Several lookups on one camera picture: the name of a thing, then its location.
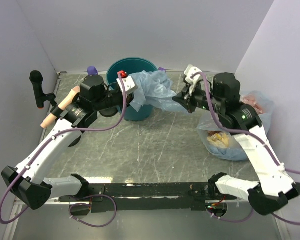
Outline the light blue trash bag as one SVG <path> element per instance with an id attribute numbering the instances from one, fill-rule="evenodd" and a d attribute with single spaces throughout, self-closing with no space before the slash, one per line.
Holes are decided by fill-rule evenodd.
<path id="1" fill-rule="evenodd" d="M 139 112 L 143 106 L 151 105 L 166 112 L 188 113 L 179 103 L 173 101 L 177 94 L 171 89 L 173 82 L 165 71 L 142 71 L 132 73 L 130 77 L 137 85 L 134 99 L 130 103 L 135 111 Z"/>

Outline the teal plastic trash bin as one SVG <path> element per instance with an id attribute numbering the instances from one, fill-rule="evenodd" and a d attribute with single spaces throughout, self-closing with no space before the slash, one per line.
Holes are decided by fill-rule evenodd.
<path id="1" fill-rule="evenodd" d="M 125 87 L 127 94 L 132 94 L 133 102 L 126 108 L 124 119 L 126 121 L 143 121 L 148 118 L 153 107 L 145 104 L 145 88 L 141 86 L 142 75 L 153 73 L 158 68 L 150 61 L 139 57 L 128 57 L 113 63 L 107 73 L 106 80 L 112 88 L 115 83 L 119 84 L 119 89 Z"/>

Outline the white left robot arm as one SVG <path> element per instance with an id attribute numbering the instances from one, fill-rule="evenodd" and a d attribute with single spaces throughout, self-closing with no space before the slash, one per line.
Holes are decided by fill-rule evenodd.
<path id="1" fill-rule="evenodd" d="M 99 114 L 111 117 L 111 109 L 128 106 L 133 100 L 138 86 L 132 77 L 116 81 L 117 87 L 110 90 L 100 75 L 88 75 L 54 110 L 59 119 L 48 136 L 28 158 L 2 171 L 10 192 L 29 208 L 37 210 L 52 198 L 72 196 L 83 201 L 88 197 L 89 182 L 82 176 L 47 178 L 47 174 L 62 153 L 90 130 Z"/>

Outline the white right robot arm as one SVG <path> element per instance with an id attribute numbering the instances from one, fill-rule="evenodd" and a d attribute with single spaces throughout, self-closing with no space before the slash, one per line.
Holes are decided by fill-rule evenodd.
<path id="1" fill-rule="evenodd" d="M 185 87 L 172 99 L 188 113 L 210 111 L 215 124 L 242 147 L 258 176 L 258 181 L 248 181 L 216 174 L 208 181 L 210 197 L 231 195 L 246 200 L 258 214 L 266 216 L 300 196 L 300 182 L 289 176 L 277 158 L 256 110 L 240 100 L 241 83 L 235 75 L 219 73 L 209 84 L 206 75 L 195 68 L 193 73 L 183 73 L 182 78 Z"/>

